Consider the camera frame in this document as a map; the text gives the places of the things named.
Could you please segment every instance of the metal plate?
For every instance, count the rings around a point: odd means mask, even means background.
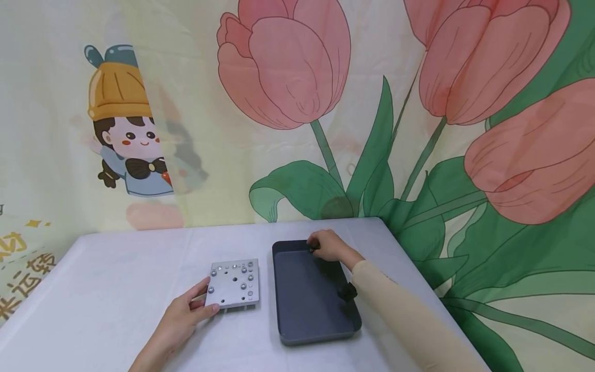
[[[219,304],[221,309],[255,305],[260,299],[258,260],[214,262],[205,305]]]

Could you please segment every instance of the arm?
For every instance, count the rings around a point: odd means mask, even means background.
[[[384,320],[422,371],[477,372],[484,364],[453,330],[415,295],[405,290],[331,230],[312,234],[314,255],[341,261],[352,273],[358,295]]]
[[[116,172],[120,177],[124,176],[126,173],[124,159],[121,159],[114,150],[107,146],[103,146],[101,151],[99,151],[99,154],[114,172]]]
[[[219,305],[205,307],[204,299],[196,299],[206,293],[210,279],[204,278],[171,302],[128,372],[161,372],[170,357],[194,333],[196,325],[219,311]]]

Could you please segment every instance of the hand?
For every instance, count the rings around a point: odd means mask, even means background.
[[[91,151],[98,155],[101,152],[101,148],[103,147],[103,145],[97,140],[97,137],[95,136],[86,139],[86,144],[91,149]]]
[[[341,261],[349,271],[364,257],[351,248],[332,230],[320,230],[310,235],[307,241],[312,246],[314,257],[325,261]]]
[[[192,301],[206,293],[210,281],[210,277],[204,278],[171,302],[130,372],[161,370],[167,359],[194,333],[196,325],[219,311],[217,304],[205,307],[204,299]]]

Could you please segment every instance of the cartoon face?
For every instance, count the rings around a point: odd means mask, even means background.
[[[155,159],[163,156],[155,124],[148,117],[116,117],[115,126],[102,136],[124,158]]]

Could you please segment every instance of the green stem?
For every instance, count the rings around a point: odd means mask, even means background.
[[[484,318],[537,333],[587,358],[595,360],[595,344],[544,321],[511,314],[469,299],[441,298],[441,300],[448,307],[474,312]]]
[[[445,125],[446,125],[446,116],[443,117],[442,120],[440,120],[440,124],[438,124],[438,126],[436,127],[436,130],[432,134],[432,137],[430,137],[430,140],[426,144],[424,150],[421,152],[419,159],[417,159],[417,162],[415,163],[415,167],[413,168],[413,172],[411,172],[411,174],[409,175],[409,179],[407,180],[407,185],[405,185],[405,190],[403,190],[403,194],[401,195],[401,200],[403,200],[403,201],[407,200],[407,197],[409,196],[409,193],[411,192],[411,189],[413,188],[413,184],[415,183],[417,176],[419,176],[419,172],[421,172],[421,169],[424,167],[425,162],[430,157],[430,154],[432,153],[432,151],[434,151],[434,147],[436,147],[436,142],[438,142],[438,138],[442,134],[442,130],[444,129]]]
[[[320,126],[320,121],[314,120],[310,123],[312,126],[312,131],[314,131],[314,136],[316,137],[316,141],[318,142],[318,147],[320,147],[320,151],[322,152],[322,157],[324,158],[324,162],[327,165],[328,173],[334,178],[335,181],[341,186],[341,190],[345,190],[343,187],[343,182],[341,181],[341,175],[337,169],[337,164],[335,163],[333,152],[331,151],[330,146],[328,145],[327,137],[324,135],[324,131]]]
[[[422,223],[423,221],[434,218],[437,215],[441,215],[446,212],[453,211],[457,208],[463,207],[468,204],[473,204],[473,203],[477,203],[477,202],[481,202],[481,201],[485,201],[485,200],[487,200],[486,194],[481,190],[472,192],[465,196],[461,196],[460,198],[456,198],[456,199],[451,200],[447,203],[441,204],[437,207],[434,207],[430,210],[427,210],[425,212],[422,212],[420,214],[417,214],[417,215],[411,217],[403,225],[403,230],[405,230],[408,227],[411,227],[413,225],[416,225],[418,223]]]
[[[409,101],[409,96],[411,96],[411,91],[413,90],[413,85],[415,85],[415,79],[417,79],[417,75],[413,78],[413,82],[409,87],[409,92],[407,92],[407,96],[403,101],[403,106],[401,106],[401,111],[399,113],[399,117],[397,118],[397,122],[394,124],[393,134],[390,138],[390,146],[389,146],[389,155],[390,151],[393,149],[394,140],[397,138],[397,129],[399,129],[399,125],[401,124],[401,118],[403,117],[403,113],[405,112],[405,106],[407,106],[407,102]]]

